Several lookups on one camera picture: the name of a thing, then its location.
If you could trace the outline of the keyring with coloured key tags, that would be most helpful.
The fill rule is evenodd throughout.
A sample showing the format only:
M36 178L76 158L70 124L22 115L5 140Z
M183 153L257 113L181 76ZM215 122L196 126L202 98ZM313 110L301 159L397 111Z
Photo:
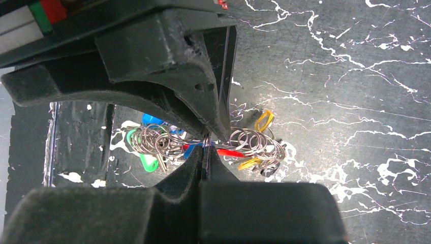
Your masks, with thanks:
M264 110L254 127L233 127L227 142L204 141L184 130L145 114L142 124L131 127L126 134L129 146L138 154L147 172L157 169L167 172L167 163L187 159L195 146L214 146L219 156L238 158L238 170L251 168L270 177L286 158L285 144L277 141L271 130L274 114Z

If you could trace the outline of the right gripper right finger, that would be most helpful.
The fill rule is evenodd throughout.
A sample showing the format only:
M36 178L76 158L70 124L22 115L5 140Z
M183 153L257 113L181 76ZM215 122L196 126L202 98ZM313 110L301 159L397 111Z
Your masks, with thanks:
M313 183L239 181L213 146L199 187L200 243L347 243L335 199Z

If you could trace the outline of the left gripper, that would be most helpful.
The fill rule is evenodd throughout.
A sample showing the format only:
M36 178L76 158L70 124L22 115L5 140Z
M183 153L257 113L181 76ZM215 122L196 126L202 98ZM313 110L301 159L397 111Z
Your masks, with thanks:
M91 52L49 60L2 75L1 82L22 107L59 101L116 104L199 139L210 130L226 140L230 123L219 92L226 37L204 38L233 25L218 15L227 12L222 1L99 1L52 24L52 36L1 53L1 67L162 9L167 10L96 37L101 58Z

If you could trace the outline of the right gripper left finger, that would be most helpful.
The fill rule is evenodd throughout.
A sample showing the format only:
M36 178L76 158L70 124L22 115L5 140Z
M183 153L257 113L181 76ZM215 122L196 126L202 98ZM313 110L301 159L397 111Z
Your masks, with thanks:
M150 188L39 188L1 243L196 243L203 148Z

